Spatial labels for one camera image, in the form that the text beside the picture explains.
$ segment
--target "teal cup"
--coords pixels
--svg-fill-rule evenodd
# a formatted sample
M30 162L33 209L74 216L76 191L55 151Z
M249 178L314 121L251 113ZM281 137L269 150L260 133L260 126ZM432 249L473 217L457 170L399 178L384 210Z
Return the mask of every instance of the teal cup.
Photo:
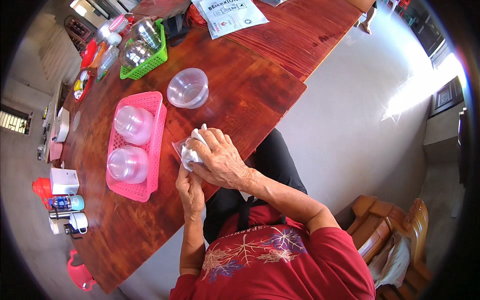
M68 197L70 198L70 202L72 203L73 210L82 210L85 208L85 201L82 196L77 195L72 191L69 191Z

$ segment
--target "bare foot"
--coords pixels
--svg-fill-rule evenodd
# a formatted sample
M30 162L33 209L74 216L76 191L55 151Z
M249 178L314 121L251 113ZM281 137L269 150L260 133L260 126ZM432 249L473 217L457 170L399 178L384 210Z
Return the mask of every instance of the bare foot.
M366 25L365 25L365 22L362 22L362 23L360 23L360 25L361 25L361 28L362 28L366 33L368 33L369 35L372 34L372 31L370 30L370 25L369 25L369 24L366 24Z

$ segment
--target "elderly hand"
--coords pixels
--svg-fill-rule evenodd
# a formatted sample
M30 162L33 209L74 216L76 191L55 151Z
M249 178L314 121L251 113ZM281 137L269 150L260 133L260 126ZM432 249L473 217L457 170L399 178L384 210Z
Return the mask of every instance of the elderly hand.
M184 216L186 218L200 217L200 213L205 206L202 178L193 172L189 172L181 164L175 186L180 194Z
M198 133L210 149L202 142L190 139L190 148L195 150L204 162L203 165L191 163L193 171L211 184L241 190L251 169L240 158L228 134L223 134L217 128L200 129Z

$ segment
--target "green plastic basket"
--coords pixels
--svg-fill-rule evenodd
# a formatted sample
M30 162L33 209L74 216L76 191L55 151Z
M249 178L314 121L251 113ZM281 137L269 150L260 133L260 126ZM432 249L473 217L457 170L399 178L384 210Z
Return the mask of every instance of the green plastic basket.
M150 72L151 70L155 69L165 61L167 61L167 41L165 39L165 29L162 25L162 19L158 19L155 21L155 24L158 28L160 28L160 37L162 40L162 47L158 50L152 57L147 59L146 61L142 62L137 67L133 68L132 70L128 70L124 66L120 67L120 79L125 78L132 78L134 80L142 78L145 74ZM133 42L132 39L129 39L125 45Z

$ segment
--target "wrist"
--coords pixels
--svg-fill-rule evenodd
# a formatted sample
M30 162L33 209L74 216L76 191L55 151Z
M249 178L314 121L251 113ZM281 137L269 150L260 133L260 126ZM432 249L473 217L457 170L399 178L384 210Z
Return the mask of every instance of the wrist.
M185 220L185 223L187 222L197 222L197 221L202 221L202 211L191 211L191 212L185 212L183 214L183 219Z
M252 195L252 192L255 190L256 185L258 185L261 176L262 174L259 171L253 168L248 168L248 171L244 176L242 184L239 186L238 190Z

